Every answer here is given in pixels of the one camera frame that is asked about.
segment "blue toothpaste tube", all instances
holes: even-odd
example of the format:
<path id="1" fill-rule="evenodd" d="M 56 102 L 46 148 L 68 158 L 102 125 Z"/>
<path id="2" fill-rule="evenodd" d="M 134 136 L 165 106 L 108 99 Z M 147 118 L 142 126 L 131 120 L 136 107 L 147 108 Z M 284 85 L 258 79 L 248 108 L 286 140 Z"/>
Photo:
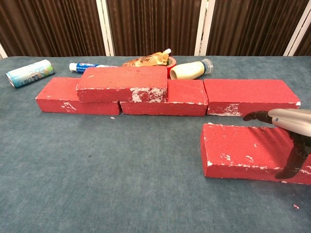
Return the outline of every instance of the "blue toothpaste tube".
<path id="1" fill-rule="evenodd" d="M 25 67 L 6 73 L 11 85 L 15 88 L 42 79 L 54 73 L 53 66 L 48 60 L 42 60 Z"/>
<path id="2" fill-rule="evenodd" d="M 114 66 L 90 64 L 90 63 L 70 63 L 69 64 L 69 69 L 71 72 L 77 72 L 80 74 L 83 74 L 84 71 L 89 67 L 114 67 Z"/>

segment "striped curtain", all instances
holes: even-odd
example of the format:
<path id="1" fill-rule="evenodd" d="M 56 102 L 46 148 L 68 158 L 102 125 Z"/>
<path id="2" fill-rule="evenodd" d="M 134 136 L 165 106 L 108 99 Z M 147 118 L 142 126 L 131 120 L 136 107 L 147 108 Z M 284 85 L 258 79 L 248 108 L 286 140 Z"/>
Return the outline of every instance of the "striped curtain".
<path id="1" fill-rule="evenodd" d="M 96 0 L 2 0 L 0 22 L 8 56 L 105 55 Z"/>
<path id="2" fill-rule="evenodd" d="M 107 0 L 119 56 L 193 55 L 201 0 Z"/>
<path id="3" fill-rule="evenodd" d="M 308 1 L 216 0 L 206 55 L 283 55 Z"/>

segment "plastic bottle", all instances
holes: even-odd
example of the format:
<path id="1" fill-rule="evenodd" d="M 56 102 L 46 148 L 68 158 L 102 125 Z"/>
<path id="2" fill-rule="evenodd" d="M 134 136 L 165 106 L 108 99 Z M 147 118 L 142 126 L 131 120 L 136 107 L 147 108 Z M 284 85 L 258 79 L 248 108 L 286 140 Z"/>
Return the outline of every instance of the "plastic bottle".
<path id="1" fill-rule="evenodd" d="M 69 69 L 71 72 L 77 72 L 83 74 L 84 71 L 89 67 L 115 67 L 108 65 L 90 64 L 90 63 L 70 63 Z"/>
<path id="2" fill-rule="evenodd" d="M 202 74 L 213 72 L 213 63 L 205 58 L 202 61 L 180 64 L 170 71 L 171 79 L 196 79 Z"/>

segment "gray table surface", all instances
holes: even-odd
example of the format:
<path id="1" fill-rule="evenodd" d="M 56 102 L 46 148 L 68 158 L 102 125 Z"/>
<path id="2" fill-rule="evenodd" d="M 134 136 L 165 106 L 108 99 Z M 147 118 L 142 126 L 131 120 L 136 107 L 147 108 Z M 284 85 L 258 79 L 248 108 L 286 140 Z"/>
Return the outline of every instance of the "gray table surface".
<path id="1" fill-rule="evenodd" d="M 52 77 L 81 76 L 70 62 L 120 66 L 132 57 L 47 59 L 56 74 L 19 89 L 5 73 L 43 58 L 0 61 L 1 233 L 311 232 L 311 186 L 203 176 L 204 123 L 269 125 L 228 116 L 42 113 L 35 97 Z M 201 79 L 282 79 L 311 109 L 311 57 L 209 59 L 214 72 Z"/>

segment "tape roll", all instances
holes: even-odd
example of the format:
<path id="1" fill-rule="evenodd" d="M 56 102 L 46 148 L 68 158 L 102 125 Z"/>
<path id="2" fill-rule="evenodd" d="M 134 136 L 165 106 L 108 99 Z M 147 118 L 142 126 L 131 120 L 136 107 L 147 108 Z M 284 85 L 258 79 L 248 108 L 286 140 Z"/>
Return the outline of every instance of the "tape roll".
<path id="1" fill-rule="evenodd" d="M 170 78 L 171 69 L 177 64 L 176 60 L 172 57 L 169 57 L 169 64 L 166 66 L 167 68 L 167 78 Z"/>

